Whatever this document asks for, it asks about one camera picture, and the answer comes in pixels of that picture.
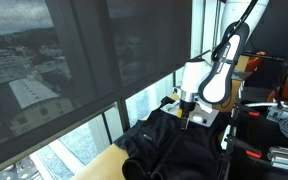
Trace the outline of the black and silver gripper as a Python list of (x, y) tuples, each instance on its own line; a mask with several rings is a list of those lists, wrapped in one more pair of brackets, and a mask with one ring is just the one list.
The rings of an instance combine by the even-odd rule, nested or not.
[(179, 108), (183, 110), (183, 115), (181, 118), (181, 129), (186, 130), (189, 124), (189, 117), (187, 116), (195, 108), (195, 100), (194, 100), (195, 94), (186, 91), (181, 91), (179, 93), (179, 96), (180, 96)]

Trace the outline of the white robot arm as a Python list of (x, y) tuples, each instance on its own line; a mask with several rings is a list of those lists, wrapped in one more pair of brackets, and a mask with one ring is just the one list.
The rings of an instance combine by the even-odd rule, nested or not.
[(213, 120), (203, 122), (196, 106), (211, 112), (207, 104), (221, 104), (231, 97), (232, 75), (243, 48), (256, 28), (270, 0), (226, 0), (221, 21), (221, 42), (212, 50), (209, 66), (195, 57), (185, 63), (182, 83), (178, 88), (177, 116), (186, 129), (194, 118), (210, 127)]

